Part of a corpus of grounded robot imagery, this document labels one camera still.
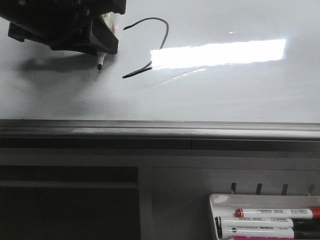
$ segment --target white surface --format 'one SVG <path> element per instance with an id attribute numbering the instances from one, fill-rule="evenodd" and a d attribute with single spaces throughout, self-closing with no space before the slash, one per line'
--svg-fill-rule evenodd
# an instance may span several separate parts
<path id="1" fill-rule="evenodd" d="M 215 217 L 234 217 L 238 208 L 310 208 L 320 206 L 319 196 L 242 195 L 214 193 L 209 197 L 213 239 L 218 238 Z"/>
<path id="2" fill-rule="evenodd" d="M 162 22 L 122 30 L 147 17 L 169 22 L 165 48 L 202 49 L 190 59 L 185 53 L 196 67 L 122 79 L 161 44 Z M 0 119 L 320 123 L 319 17 L 318 0 L 128 0 L 127 13 L 116 18 L 119 53 L 106 57 L 102 72 L 93 56 L 7 37 L 1 19 Z M 238 48 L 227 57 L 229 48 L 219 55 L 202 47 L 269 40 L 285 40 L 282 58 L 248 61 L 257 57 L 250 47 L 248 55 Z"/>

